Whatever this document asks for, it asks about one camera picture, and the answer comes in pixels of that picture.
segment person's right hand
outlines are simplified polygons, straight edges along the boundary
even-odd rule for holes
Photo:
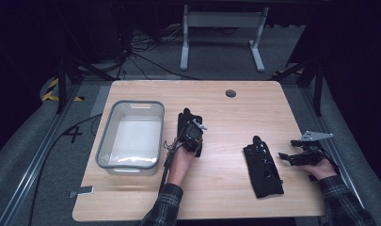
[[[313,174],[319,181],[330,176],[337,175],[337,172],[334,170],[334,167],[327,159],[323,159],[316,166],[313,165],[303,165],[298,166],[302,170],[306,170]]]

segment aluminum rail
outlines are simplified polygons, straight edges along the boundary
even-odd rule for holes
[[[5,211],[0,217],[0,225],[12,224],[12,221],[16,217],[21,205],[23,204],[24,199],[28,194],[28,191],[30,190],[32,184],[37,179],[37,176],[40,173],[41,166],[43,162],[46,160],[47,153],[50,151],[54,138],[56,137],[56,132],[61,122],[64,120],[64,117],[66,116],[68,109],[73,99],[75,98],[79,88],[79,85],[72,85],[72,87],[70,88],[70,91],[67,95],[68,102],[66,106],[62,109],[60,114],[55,115],[55,118],[53,119],[49,127],[49,130],[47,131],[42,143],[40,144],[37,152],[35,153],[34,158],[32,159],[25,173],[23,174],[21,182],[17,186],[14,194],[8,202],[7,207],[5,208]]]

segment wrist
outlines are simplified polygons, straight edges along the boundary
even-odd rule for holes
[[[167,177],[167,184],[173,184],[182,187],[184,178],[182,176],[175,175],[175,173],[169,173]]]
[[[327,177],[337,176],[337,175],[338,174],[335,171],[323,171],[323,172],[319,171],[319,172],[314,172],[313,173],[313,176],[315,176],[318,181],[323,180],[323,179],[325,179]]]

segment flannel shirt sleeve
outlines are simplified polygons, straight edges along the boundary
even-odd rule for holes
[[[329,226],[373,226],[375,222],[358,199],[351,193],[340,176],[331,176],[319,181],[325,200],[325,211]]]
[[[140,225],[176,225],[182,196],[183,190],[179,186],[165,184],[150,212],[140,221]]]

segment metal stand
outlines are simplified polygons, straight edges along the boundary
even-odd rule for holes
[[[183,12],[183,47],[181,70],[187,70],[189,55],[189,26],[196,27],[251,27],[257,28],[257,34],[254,40],[249,42],[249,46],[254,56],[258,72],[264,72],[264,67],[258,44],[261,39],[263,26],[266,21],[269,8],[264,8],[262,12],[205,12],[189,11],[188,6],[184,6]]]

